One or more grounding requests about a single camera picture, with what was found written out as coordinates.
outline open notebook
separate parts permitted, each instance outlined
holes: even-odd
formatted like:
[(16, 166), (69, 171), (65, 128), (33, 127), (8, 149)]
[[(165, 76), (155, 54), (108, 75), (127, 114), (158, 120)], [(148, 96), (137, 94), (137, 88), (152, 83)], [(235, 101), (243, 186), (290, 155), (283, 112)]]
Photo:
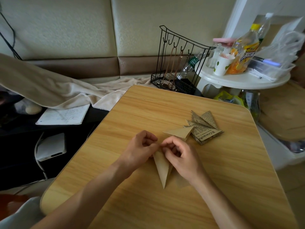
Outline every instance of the open notebook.
[(36, 122), (37, 125), (80, 125), (90, 107), (90, 104), (70, 108), (70, 109), (52, 109), (47, 110)]

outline black wire rack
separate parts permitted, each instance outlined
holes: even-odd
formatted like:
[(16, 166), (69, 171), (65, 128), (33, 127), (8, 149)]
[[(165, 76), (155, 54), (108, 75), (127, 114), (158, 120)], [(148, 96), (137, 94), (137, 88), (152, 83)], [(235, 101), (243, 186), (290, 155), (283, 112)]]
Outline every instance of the black wire rack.
[[(157, 68), (156, 72), (151, 75), (150, 81), (158, 88), (193, 95), (196, 90), (195, 84), (203, 64), (210, 50), (213, 50), (216, 47), (206, 46), (191, 39), (185, 38), (184, 36), (169, 30), (164, 25), (160, 26), (160, 29), (161, 36)], [(199, 60), (199, 64), (203, 60), (203, 63), (201, 63), (202, 65), (200, 67), (197, 66), (194, 74), (189, 74), (189, 76), (187, 74), (188, 69), (185, 69), (187, 78), (178, 79), (177, 77), (181, 75), (183, 69), (189, 65), (193, 52), (199, 51), (202, 54), (200, 58), (197, 59)]]

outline blanket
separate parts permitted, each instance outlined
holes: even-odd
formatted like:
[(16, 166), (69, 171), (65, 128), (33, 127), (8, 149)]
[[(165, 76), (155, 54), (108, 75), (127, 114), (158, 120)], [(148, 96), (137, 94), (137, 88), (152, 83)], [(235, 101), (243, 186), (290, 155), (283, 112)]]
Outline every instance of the blanket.
[(150, 84), (150, 78), (120, 78), (89, 84), (0, 54), (0, 85), (43, 107), (68, 109), (85, 104), (110, 111), (135, 84)]

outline cloth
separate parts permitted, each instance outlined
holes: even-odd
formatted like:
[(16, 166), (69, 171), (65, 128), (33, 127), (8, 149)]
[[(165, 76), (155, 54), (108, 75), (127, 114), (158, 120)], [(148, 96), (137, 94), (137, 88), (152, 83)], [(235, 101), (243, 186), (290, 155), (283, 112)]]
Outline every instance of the cloth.
[(14, 214), (0, 221), (1, 229), (28, 229), (44, 218), (40, 211), (40, 197), (27, 200)]
[(89, 84), (0, 54), (0, 85), (43, 107), (68, 109), (85, 104), (110, 111), (135, 84), (150, 84), (150, 78), (120, 78)]

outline clear plastic box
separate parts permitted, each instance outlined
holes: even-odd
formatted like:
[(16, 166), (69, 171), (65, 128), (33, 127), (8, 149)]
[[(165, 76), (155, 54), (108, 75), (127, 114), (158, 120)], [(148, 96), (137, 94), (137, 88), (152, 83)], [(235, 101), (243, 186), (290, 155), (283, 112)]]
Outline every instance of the clear plastic box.
[(258, 77), (266, 78), (267, 80), (274, 82), (284, 77), (287, 73), (295, 67), (295, 64), (289, 64), (288, 68), (282, 69), (276, 66), (266, 64), (264, 62), (252, 59), (247, 67), (247, 71)]

